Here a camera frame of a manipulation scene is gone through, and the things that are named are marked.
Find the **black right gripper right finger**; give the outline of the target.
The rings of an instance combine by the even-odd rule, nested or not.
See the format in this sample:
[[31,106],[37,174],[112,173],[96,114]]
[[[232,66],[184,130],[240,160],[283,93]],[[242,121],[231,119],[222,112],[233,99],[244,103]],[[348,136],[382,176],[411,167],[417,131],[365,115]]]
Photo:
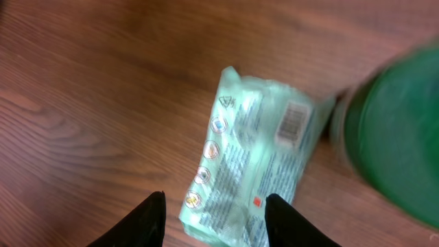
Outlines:
[[340,247],[275,193],[266,198],[265,225],[270,247]]

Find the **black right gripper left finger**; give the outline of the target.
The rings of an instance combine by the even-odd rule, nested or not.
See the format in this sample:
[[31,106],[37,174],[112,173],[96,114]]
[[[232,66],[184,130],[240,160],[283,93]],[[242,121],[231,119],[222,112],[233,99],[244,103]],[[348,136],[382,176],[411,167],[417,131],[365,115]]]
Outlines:
[[155,191],[88,247],[161,247],[165,223],[165,193]]

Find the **teal wet wipes pack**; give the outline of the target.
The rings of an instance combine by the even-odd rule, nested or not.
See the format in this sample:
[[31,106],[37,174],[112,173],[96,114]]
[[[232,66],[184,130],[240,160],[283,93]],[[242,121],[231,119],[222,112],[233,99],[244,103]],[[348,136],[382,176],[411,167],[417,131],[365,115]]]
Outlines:
[[185,233],[211,246],[267,246],[265,200],[293,200],[334,106],[225,68],[180,211]]

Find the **green lid jar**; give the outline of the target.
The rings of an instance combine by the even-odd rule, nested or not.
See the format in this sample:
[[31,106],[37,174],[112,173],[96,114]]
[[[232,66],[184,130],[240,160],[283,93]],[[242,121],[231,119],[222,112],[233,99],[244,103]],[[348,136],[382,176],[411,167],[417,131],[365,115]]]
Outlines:
[[438,41],[392,58],[341,93],[329,136],[371,187],[438,227]]

